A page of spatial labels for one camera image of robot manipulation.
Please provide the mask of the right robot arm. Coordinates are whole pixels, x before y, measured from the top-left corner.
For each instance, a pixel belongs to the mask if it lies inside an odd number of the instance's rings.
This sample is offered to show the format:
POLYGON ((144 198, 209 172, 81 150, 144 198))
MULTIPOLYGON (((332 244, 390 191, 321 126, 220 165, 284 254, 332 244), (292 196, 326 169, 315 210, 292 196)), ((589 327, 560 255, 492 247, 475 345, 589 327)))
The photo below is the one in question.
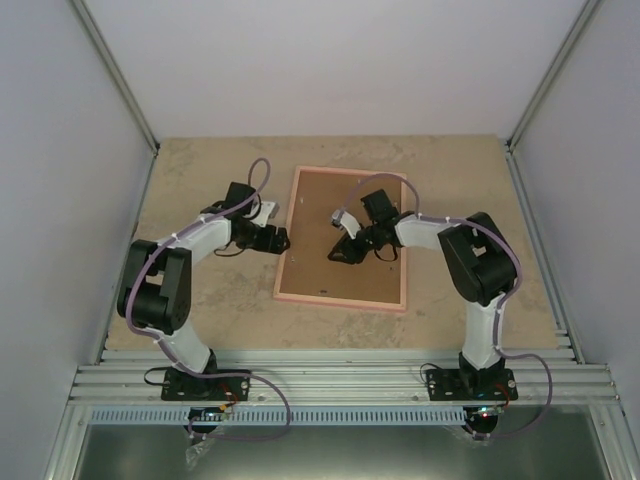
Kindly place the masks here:
POLYGON ((403 248, 436 250, 443 254, 452 283, 465 302, 465 340, 458 366, 426 363, 420 367, 429 398, 504 404, 517 399, 514 374, 496 347, 501 337, 501 302, 515 287, 518 273, 491 217, 479 212, 462 220, 447 220, 401 213, 383 190, 361 202, 370 220, 368 226, 343 209, 332 214, 332 225, 344 235, 328 254, 330 261, 357 265, 386 246, 395 254, 403 248))

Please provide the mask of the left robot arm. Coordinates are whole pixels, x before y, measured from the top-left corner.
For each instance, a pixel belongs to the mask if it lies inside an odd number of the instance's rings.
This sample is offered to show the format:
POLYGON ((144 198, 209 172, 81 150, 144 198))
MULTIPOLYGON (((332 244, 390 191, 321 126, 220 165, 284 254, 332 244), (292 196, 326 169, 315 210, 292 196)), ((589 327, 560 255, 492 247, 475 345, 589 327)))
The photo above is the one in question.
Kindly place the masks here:
POLYGON ((257 189, 233 182, 226 197, 204 208, 182 230, 157 240, 136 240, 128 251, 117 312, 130 330, 157 342, 171 364, 157 382, 164 401, 247 399, 248 370, 221 369, 214 351, 198 336, 189 316, 193 268, 235 245, 240 251, 280 255, 290 246, 285 228, 271 224, 277 203, 257 189))

